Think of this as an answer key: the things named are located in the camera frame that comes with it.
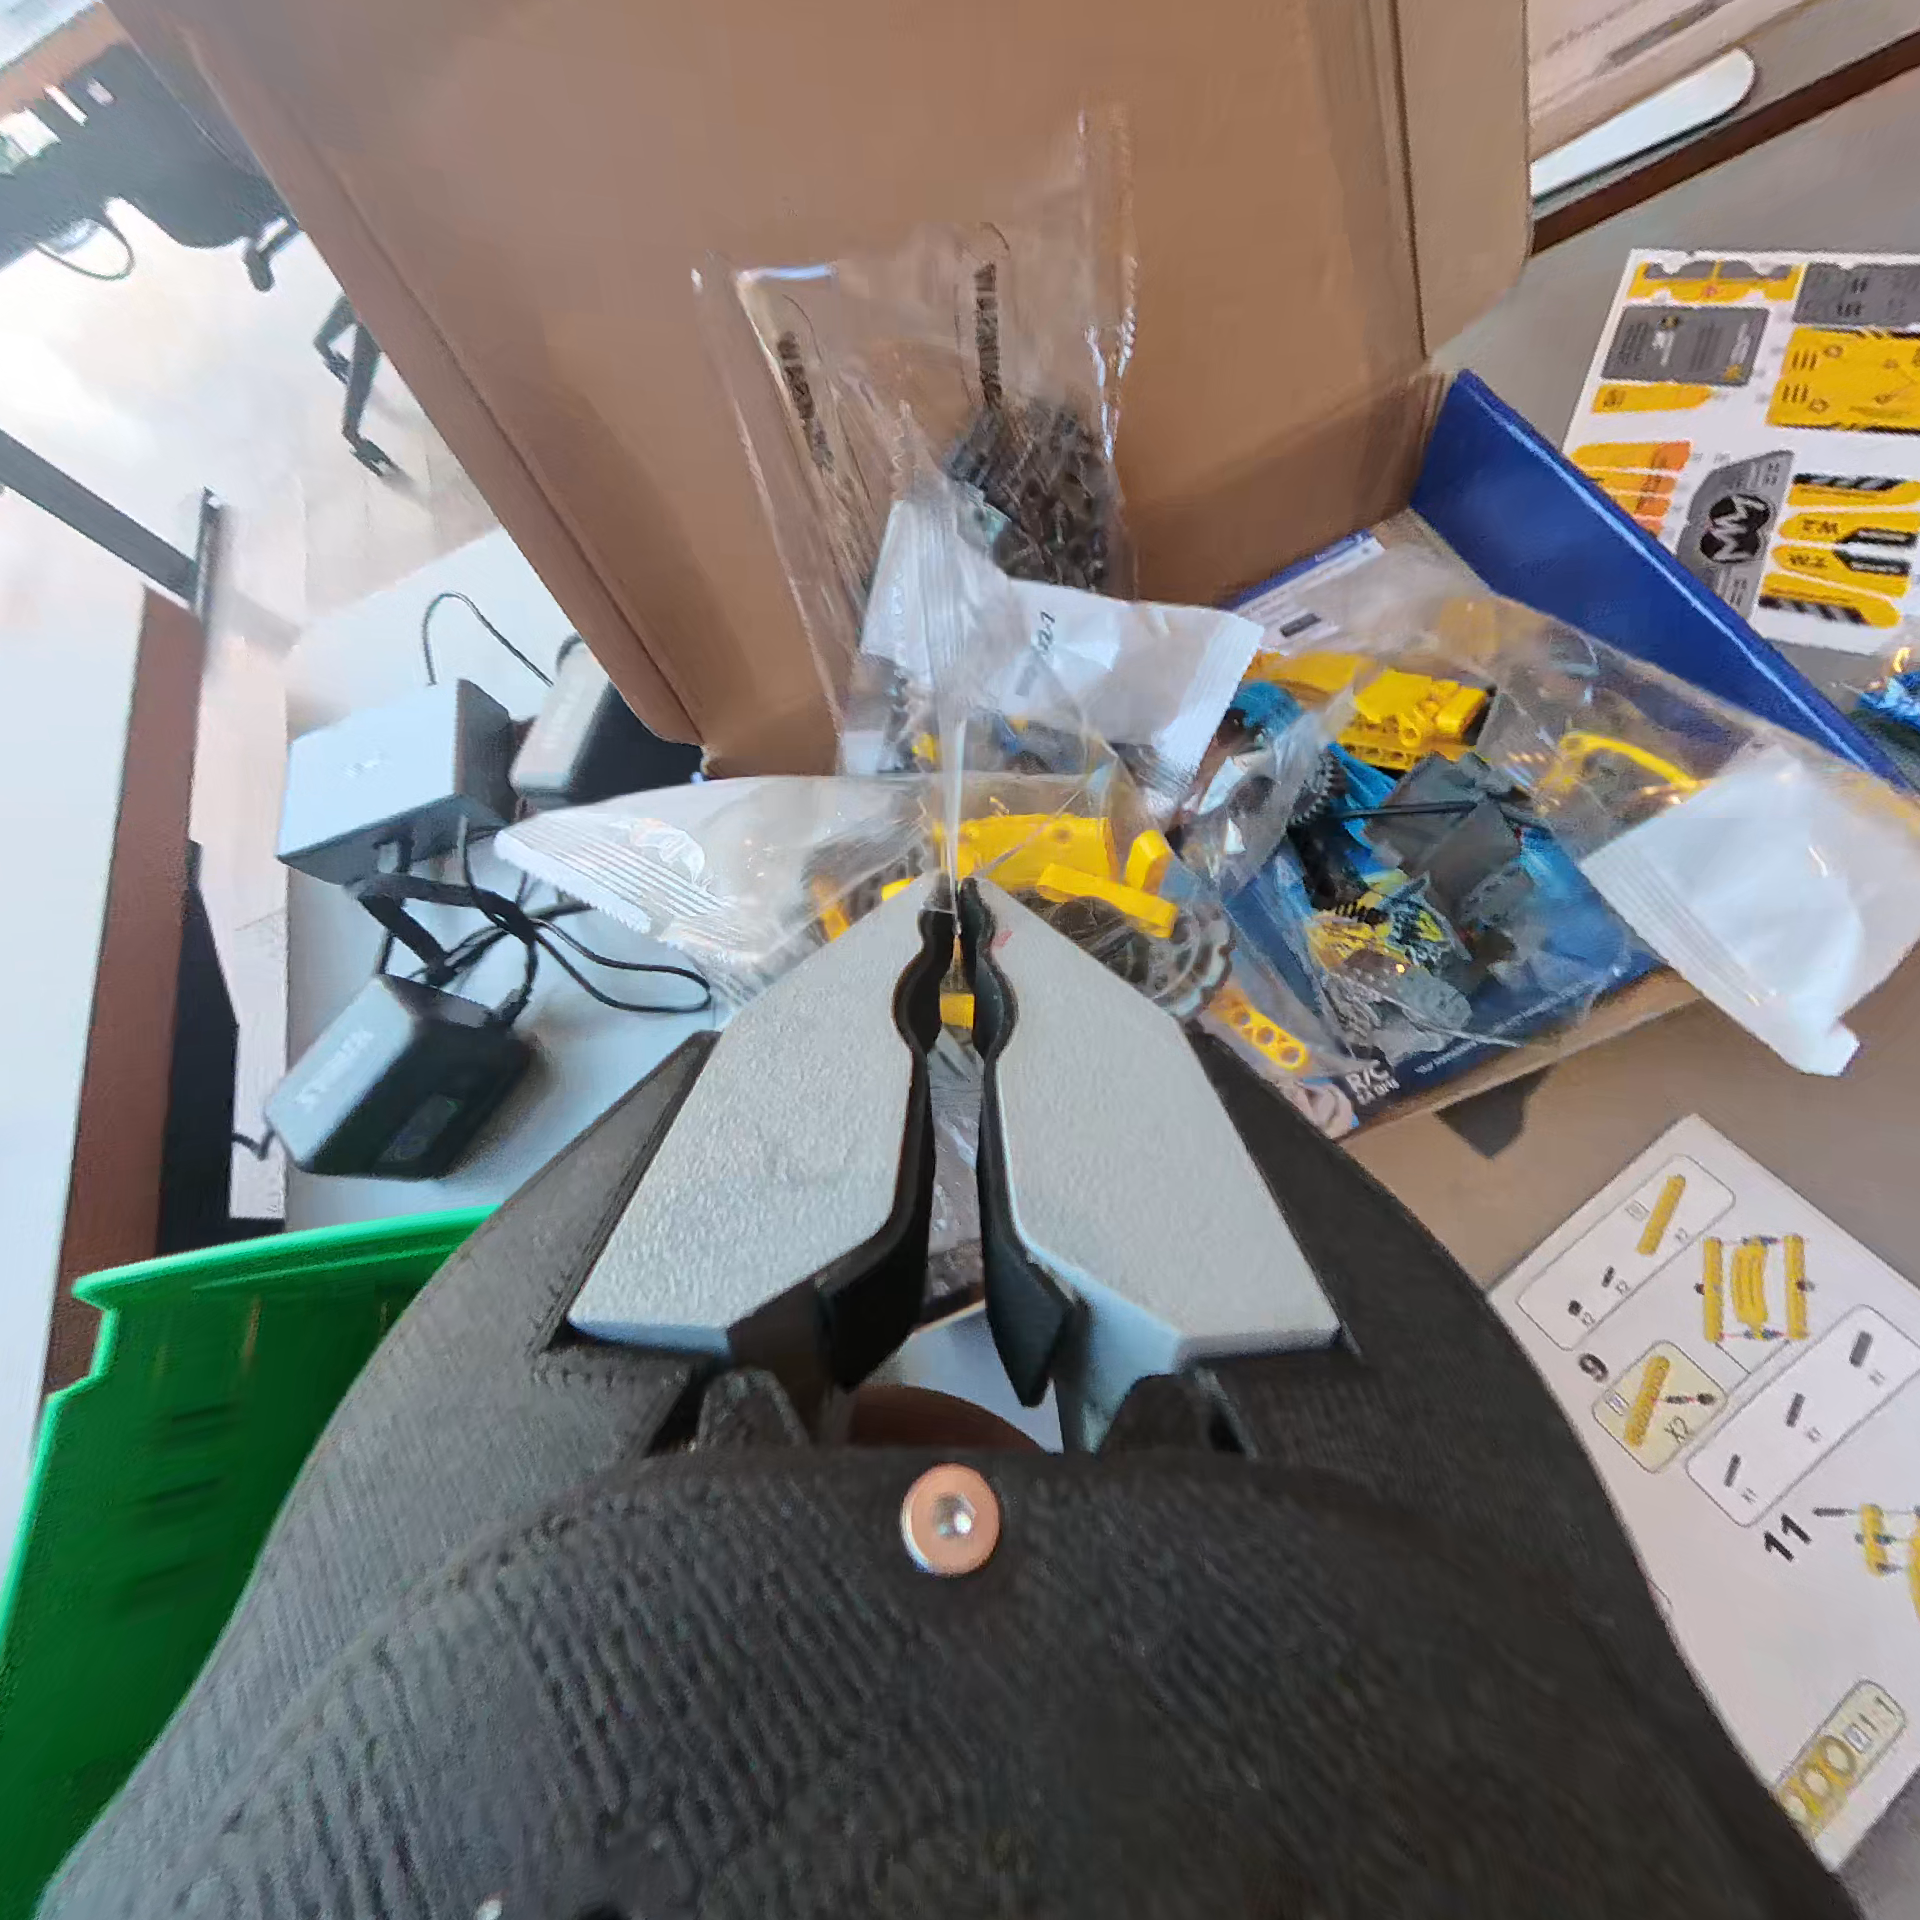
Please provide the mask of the clear bag white label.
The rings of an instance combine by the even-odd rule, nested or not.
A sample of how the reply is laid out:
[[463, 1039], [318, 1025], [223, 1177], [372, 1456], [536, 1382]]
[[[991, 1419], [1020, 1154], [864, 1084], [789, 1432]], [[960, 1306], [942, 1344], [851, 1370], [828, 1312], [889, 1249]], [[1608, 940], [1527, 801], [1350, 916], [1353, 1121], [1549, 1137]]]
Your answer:
[[927, 737], [966, 735], [966, 768], [1008, 770], [1017, 730], [1124, 761], [1147, 811], [1184, 806], [1214, 735], [1264, 647], [1225, 608], [1029, 583], [976, 540], [971, 498], [942, 480], [889, 511], [844, 708], [844, 767], [905, 767]]

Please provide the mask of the grey power box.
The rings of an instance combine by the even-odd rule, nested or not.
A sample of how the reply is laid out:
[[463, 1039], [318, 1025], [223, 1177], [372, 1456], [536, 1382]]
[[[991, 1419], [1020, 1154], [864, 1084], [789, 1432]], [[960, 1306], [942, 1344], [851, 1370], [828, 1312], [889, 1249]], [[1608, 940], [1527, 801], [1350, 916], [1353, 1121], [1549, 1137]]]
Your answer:
[[285, 758], [277, 858], [349, 886], [385, 852], [419, 864], [488, 836], [513, 816], [516, 748], [509, 712], [467, 680], [305, 731]]

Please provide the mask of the grey desk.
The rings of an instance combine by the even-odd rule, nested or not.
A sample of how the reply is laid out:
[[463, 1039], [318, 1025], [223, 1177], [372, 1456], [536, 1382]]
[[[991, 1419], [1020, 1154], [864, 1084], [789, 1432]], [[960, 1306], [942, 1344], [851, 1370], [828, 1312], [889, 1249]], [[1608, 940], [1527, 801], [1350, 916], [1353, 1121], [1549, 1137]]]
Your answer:
[[[1915, 251], [1915, 6], [1881, 55], [1831, 75], [1849, 96], [1757, 137], [1727, 128], [1713, 166], [1654, 166], [1661, 185], [1557, 209], [1519, 288], [1452, 351], [1527, 422], [1557, 434], [1631, 249]], [[1841, 1079], [1780, 1065], [1711, 1008], [1688, 1007], [1463, 1107], [1399, 1119], [1350, 1150], [1481, 1284], [1505, 1276], [1669, 1124], [1699, 1115], [1823, 1217], [1915, 1281], [1915, 967], [1872, 998]]]

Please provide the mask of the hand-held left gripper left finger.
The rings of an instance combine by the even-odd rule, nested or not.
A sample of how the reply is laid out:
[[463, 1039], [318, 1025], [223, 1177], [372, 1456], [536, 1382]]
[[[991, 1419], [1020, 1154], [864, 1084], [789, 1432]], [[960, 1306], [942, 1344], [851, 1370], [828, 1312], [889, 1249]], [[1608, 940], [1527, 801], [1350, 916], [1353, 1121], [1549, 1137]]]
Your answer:
[[921, 1320], [927, 1051], [953, 897], [917, 879], [710, 1042], [566, 1322], [793, 1395], [852, 1391]]

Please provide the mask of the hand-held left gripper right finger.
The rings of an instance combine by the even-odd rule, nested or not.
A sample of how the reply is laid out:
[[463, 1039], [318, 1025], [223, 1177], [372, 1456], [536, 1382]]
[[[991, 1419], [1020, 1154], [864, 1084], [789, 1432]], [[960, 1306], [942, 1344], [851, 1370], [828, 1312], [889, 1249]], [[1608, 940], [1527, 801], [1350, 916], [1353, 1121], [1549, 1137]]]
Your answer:
[[1181, 1025], [991, 880], [960, 887], [984, 1308], [1024, 1407], [1094, 1454], [1140, 1382], [1341, 1327]]

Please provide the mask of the black power adapter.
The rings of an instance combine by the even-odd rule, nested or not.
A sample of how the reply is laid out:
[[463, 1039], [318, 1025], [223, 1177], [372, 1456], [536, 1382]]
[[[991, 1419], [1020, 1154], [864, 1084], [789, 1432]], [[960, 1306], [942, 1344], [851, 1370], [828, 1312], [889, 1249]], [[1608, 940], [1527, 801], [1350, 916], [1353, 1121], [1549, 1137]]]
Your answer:
[[484, 1004], [381, 975], [288, 1070], [265, 1115], [304, 1172], [431, 1182], [467, 1156], [532, 1058]]
[[691, 784], [701, 768], [703, 752], [651, 731], [569, 635], [511, 761], [511, 791], [527, 811], [566, 810]]

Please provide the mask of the yellow black sticker sheet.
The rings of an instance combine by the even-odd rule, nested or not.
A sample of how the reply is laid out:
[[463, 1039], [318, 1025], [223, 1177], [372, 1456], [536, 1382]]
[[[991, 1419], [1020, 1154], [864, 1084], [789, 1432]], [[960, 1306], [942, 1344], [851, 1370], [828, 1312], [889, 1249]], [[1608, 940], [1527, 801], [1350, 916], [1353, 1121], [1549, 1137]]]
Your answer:
[[1564, 454], [1777, 644], [1915, 644], [1918, 259], [1628, 259]]

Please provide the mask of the wooden document stand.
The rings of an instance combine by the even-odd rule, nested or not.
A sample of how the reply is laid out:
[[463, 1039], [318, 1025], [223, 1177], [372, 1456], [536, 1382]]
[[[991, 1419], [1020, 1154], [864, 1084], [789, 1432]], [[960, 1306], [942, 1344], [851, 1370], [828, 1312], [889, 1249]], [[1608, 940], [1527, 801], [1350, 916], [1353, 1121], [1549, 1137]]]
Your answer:
[[1806, 2], [1527, 2], [1527, 193], [1542, 207], [1745, 103], [1751, 44]]

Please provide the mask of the blue cardboard kit box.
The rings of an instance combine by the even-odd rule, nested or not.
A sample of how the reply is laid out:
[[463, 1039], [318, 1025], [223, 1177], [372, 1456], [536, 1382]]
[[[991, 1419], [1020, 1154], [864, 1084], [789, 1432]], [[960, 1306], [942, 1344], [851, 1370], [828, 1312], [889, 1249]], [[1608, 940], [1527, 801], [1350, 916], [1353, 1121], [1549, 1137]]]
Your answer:
[[824, 767], [860, 607], [808, 506], [814, 267], [934, 294], [872, 492], [989, 336], [1120, 399], [1120, 579], [1208, 604], [1392, 511], [1790, 730], [1838, 718], [1429, 345], [1519, 267], [1521, 6], [123, 6], [219, 105], [617, 689], [725, 772]]

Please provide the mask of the clear bag yellow gear parts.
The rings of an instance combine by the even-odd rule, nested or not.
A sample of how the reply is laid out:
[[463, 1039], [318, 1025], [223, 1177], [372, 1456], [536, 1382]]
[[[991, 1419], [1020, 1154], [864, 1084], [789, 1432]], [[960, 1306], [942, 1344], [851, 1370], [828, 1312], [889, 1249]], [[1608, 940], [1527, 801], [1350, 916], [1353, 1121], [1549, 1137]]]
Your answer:
[[745, 1007], [918, 880], [982, 876], [1161, 1010], [1199, 1018], [1232, 930], [1136, 782], [764, 776], [560, 808], [505, 830], [526, 879], [673, 953]]

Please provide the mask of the black office chair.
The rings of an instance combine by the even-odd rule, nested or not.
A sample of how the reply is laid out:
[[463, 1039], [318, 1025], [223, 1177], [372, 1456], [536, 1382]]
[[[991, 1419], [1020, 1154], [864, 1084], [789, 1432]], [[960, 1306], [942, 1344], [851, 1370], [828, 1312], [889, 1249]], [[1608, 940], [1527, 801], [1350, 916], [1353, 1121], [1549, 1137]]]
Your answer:
[[193, 108], [136, 48], [118, 42], [4, 121], [35, 120], [40, 145], [4, 131], [4, 266], [36, 255], [89, 274], [77, 251], [95, 233], [136, 255], [113, 220], [129, 209], [180, 249], [230, 251], [259, 295], [304, 230], [219, 105]]

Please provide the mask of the green plastic bin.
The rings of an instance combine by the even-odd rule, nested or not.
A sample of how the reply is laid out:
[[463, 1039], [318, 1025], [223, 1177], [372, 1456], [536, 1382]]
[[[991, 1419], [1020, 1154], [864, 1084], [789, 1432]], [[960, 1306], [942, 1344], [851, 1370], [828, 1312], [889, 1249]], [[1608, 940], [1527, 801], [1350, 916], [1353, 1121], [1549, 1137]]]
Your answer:
[[491, 1208], [123, 1265], [77, 1284], [89, 1370], [39, 1419], [4, 1578], [3, 1916], [198, 1679], [319, 1432]]

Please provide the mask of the instruction booklet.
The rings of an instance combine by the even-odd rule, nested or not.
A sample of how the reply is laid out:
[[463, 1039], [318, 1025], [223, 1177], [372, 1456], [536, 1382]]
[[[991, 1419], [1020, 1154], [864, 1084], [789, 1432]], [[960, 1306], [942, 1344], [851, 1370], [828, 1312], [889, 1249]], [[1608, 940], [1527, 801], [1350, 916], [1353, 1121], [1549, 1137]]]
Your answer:
[[1831, 1867], [1918, 1767], [1918, 1295], [1701, 1119], [1492, 1290], [1675, 1647]]

